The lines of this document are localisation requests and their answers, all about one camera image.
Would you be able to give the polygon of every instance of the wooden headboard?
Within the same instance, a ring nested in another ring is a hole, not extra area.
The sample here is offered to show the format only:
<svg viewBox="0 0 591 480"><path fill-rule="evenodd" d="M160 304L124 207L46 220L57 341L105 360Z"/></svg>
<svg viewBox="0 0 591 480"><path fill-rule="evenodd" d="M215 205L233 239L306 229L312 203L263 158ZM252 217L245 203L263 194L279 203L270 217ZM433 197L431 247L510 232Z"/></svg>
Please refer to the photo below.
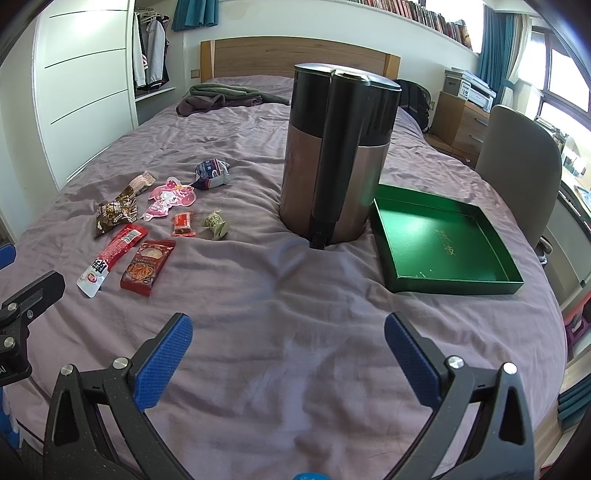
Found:
<svg viewBox="0 0 591 480"><path fill-rule="evenodd" d="M241 37L201 42L200 78L242 75L294 76L294 65L333 63L398 78L400 57L329 40L301 37Z"/></svg>

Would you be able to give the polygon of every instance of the snack package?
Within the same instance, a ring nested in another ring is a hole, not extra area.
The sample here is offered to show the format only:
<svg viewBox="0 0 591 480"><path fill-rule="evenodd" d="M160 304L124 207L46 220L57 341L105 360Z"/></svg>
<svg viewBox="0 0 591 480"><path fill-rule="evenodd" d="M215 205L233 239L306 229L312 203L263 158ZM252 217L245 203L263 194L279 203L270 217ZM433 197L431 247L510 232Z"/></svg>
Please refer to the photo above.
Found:
<svg viewBox="0 0 591 480"><path fill-rule="evenodd" d="M152 186L155 181L156 179L147 171L145 171L130 181L129 186L133 188L135 196L138 196L140 193L148 190L148 187Z"/></svg>
<svg viewBox="0 0 591 480"><path fill-rule="evenodd" d="M219 210L210 213L203 221L202 225L208 227L213 232L213 239L222 239L229 230L228 223L220 217Z"/></svg>
<svg viewBox="0 0 591 480"><path fill-rule="evenodd" d="M154 281L174 248L174 240L146 240L121 277L121 288L150 296Z"/></svg>
<svg viewBox="0 0 591 480"><path fill-rule="evenodd" d="M96 213L95 238L110 232L115 225L131 223L138 219L138 206L131 185L119 194L114 202L101 203Z"/></svg>
<svg viewBox="0 0 591 480"><path fill-rule="evenodd" d="M228 183L230 181L229 166L229 163L217 158L202 161L195 168L197 179L191 184L191 187L199 190L209 190Z"/></svg>
<svg viewBox="0 0 591 480"><path fill-rule="evenodd" d="M109 232L115 225L135 222L138 219L135 197L155 181L156 179L145 171L134 178L113 202L101 203L96 213L95 238Z"/></svg>
<svg viewBox="0 0 591 480"><path fill-rule="evenodd" d="M173 220L173 233L170 236L196 236L197 232L191 228L192 210L177 213Z"/></svg>
<svg viewBox="0 0 591 480"><path fill-rule="evenodd" d="M113 265L129 251L148 231L139 225L129 223L109 242L98 258L80 276L76 285L90 298L96 295Z"/></svg>
<svg viewBox="0 0 591 480"><path fill-rule="evenodd" d="M197 200L195 190L191 185L183 185L180 180L175 177L169 177L166 184L156 187L150 193L148 200L155 200L155 202L148 207L143 218L149 222L154 217L165 217L168 215L168 210L171 207L182 205L188 207Z"/></svg>

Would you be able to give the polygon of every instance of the wooden dresser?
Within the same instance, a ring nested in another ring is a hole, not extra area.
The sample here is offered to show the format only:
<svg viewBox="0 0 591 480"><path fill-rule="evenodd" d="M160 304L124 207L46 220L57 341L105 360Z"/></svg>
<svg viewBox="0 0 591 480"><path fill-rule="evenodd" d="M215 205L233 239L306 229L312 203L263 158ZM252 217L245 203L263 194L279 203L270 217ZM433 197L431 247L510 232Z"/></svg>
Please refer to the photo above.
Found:
<svg viewBox="0 0 591 480"><path fill-rule="evenodd" d="M436 148L476 167L486 137L489 114L474 103L445 92L439 94L426 140Z"/></svg>

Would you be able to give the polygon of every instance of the teal curtain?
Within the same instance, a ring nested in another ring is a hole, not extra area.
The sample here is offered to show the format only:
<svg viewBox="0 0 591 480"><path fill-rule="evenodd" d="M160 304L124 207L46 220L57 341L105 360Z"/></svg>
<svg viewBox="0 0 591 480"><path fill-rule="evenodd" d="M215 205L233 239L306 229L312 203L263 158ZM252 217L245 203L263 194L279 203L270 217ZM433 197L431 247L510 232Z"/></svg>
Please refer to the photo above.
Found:
<svg viewBox="0 0 591 480"><path fill-rule="evenodd" d="M495 105L500 103L503 89L514 86L507 77L515 40L516 20L516 14L500 14L485 5L484 35L477 76L496 92Z"/></svg>
<svg viewBox="0 0 591 480"><path fill-rule="evenodd" d="M174 10L173 30L191 30L217 25L219 0L178 0Z"/></svg>

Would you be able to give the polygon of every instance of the small red snack packet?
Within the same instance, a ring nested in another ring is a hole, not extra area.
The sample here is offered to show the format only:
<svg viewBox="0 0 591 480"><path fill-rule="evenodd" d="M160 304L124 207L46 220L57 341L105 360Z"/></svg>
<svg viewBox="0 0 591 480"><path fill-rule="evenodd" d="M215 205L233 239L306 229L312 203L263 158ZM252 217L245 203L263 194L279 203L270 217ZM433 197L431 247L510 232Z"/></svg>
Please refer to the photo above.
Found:
<svg viewBox="0 0 591 480"><path fill-rule="evenodd" d="M196 236L197 232L191 228L191 217L193 211L177 213L174 216L174 230L170 236Z"/></svg>
<svg viewBox="0 0 591 480"><path fill-rule="evenodd" d="M90 298L96 295L100 285L118 259L130 250L148 231L139 225L128 223L115 235L98 258L84 270L76 285Z"/></svg>
<svg viewBox="0 0 591 480"><path fill-rule="evenodd" d="M149 297L154 281L173 251L174 240L146 240L121 277L121 288Z"/></svg>

